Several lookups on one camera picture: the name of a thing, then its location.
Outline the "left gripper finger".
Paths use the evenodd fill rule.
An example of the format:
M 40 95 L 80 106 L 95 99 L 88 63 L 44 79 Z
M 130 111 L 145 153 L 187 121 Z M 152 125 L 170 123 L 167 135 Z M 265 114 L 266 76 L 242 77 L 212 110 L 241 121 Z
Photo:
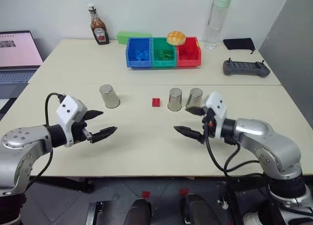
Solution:
M 97 116 L 102 115 L 102 111 L 97 111 L 97 110 L 88 110 L 85 115 L 84 115 L 84 120 L 91 120 L 96 118 Z
M 99 142 L 103 139 L 108 138 L 111 136 L 115 131 L 117 130 L 117 127 L 107 127 L 105 129 L 100 130 L 99 132 L 91 135 L 91 143 Z

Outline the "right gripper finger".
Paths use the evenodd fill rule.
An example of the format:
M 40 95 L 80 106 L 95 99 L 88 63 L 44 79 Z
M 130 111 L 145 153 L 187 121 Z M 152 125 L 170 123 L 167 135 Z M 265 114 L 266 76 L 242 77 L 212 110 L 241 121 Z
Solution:
M 189 107 L 185 110 L 193 115 L 204 116 L 204 109 L 201 107 Z
M 185 126 L 174 126 L 174 129 L 185 137 L 197 140 L 199 143 L 204 144 L 204 135 L 200 132 L 194 131 Z

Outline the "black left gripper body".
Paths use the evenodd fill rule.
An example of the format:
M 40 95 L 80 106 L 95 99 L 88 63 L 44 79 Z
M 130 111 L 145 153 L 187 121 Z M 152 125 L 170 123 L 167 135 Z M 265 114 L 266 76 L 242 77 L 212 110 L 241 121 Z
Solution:
M 79 143 L 85 140 L 91 140 L 92 134 L 86 130 L 87 120 L 93 119 L 93 111 L 87 111 L 82 119 L 78 122 L 74 122 L 72 125 L 73 142 Z

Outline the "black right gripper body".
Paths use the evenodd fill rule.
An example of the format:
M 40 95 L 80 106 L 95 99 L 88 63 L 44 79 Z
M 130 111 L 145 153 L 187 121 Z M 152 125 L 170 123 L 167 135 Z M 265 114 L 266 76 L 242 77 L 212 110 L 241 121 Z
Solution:
M 201 114 L 204 116 L 203 123 L 203 135 L 201 137 L 201 144 L 205 142 L 205 134 L 210 138 L 215 137 L 217 122 L 215 119 L 215 113 L 212 108 L 201 108 Z

